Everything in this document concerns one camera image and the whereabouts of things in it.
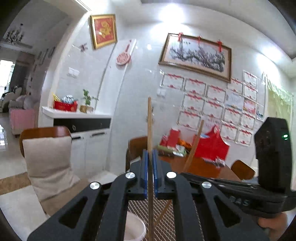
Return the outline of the person right hand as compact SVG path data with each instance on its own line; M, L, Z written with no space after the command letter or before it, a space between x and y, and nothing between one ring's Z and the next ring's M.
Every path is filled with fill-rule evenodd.
M270 229L270 240L278 240L288 227L287 214L282 212L274 218L259 217L257 223L262 228Z

